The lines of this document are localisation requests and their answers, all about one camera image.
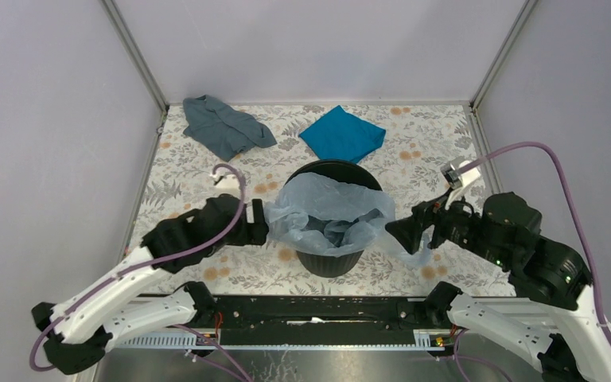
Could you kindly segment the light blue trash bag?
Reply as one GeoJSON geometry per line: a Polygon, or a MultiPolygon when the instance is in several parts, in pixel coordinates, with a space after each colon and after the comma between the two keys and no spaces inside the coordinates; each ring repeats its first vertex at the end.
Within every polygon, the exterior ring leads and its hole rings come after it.
{"type": "Polygon", "coordinates": [[[383,191],[301,173],[264,206],[271,240],[312,255],[340,257],[376,244],[409,267],[423,267],[432,251],[421,244],[406,253],[385,230],[395,220],[395,201],[383,191]]]}

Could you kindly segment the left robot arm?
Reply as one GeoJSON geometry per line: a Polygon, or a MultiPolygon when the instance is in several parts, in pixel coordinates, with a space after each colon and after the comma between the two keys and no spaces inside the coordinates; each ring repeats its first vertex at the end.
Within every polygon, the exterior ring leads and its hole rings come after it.
{"type": "Polygon", "coordinates": [[[262,246],[268,226],[263,201],[230,194],[206,200],[175,218],[160,221],[116,267],[66,302],[40,302],[31,313],[41,331],[29,365],[73,375],[98,363],[119,342],[155,329],[220,319],[217,302],[202,282],[186,282],[143,308],[128,309],[145,289],[199,264],[225,246],[262,246]]]}

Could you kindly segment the black ribbed trash bin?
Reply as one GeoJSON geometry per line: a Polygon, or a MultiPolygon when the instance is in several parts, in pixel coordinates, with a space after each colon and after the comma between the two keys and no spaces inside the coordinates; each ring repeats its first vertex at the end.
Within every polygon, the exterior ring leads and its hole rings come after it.
{"type": "MultiPolygon", "coordinates": [[[[316,173],[335,181],[382,191],[381,185],[372,174],[352,162],[338,159],[311,162],[292,173],[285,184],[288,184],[301,173],[316,173]]],[[[345,275],[356,266],[363,253],[364,251],[361,250],[340,257],[332,257],[296,251],[296,255],[303,267],[311,274],[323,278],[336,278],[345,275]]]]}

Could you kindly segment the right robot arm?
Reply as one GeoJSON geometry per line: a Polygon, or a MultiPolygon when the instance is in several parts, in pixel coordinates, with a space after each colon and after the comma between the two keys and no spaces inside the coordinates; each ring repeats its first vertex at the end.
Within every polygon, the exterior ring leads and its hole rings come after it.
{"type": "Polygon", "coordinates": [[[385,228],[410,254],[431,230],[430,248],[450,242],[498,266],[516,295],[543,310],[555,331],[508,318],[446,282],[420,310],[429,324],[452,324],[487,337],[545,381],[611,381],[611,327],[597,317],[595,274],[573,248],[542,236],[541,220],[541,213],[514,193],[489,197],[482,212],[442,195],[385,228]]]}

